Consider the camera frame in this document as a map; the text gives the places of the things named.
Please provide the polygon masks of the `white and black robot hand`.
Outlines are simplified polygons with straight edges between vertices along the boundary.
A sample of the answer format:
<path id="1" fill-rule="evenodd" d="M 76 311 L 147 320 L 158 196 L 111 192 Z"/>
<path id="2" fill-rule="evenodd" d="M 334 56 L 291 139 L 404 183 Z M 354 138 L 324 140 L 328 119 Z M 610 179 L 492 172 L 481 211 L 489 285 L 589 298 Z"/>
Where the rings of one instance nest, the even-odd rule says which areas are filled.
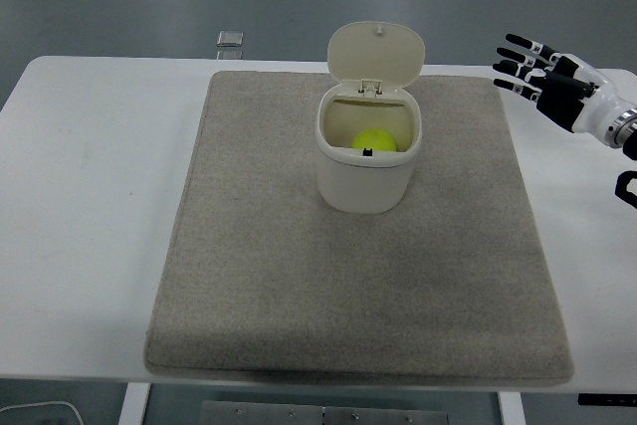
<path id="1" fill-rule="evenodd" d="M 571 133 L 589 133 L 611 148 L 636 137 L 636 105 L 614 83 L 578 57 L 509 34 L 513 46 L 497 49 L 494 85 L 533 103 L 537 111 Z"/>

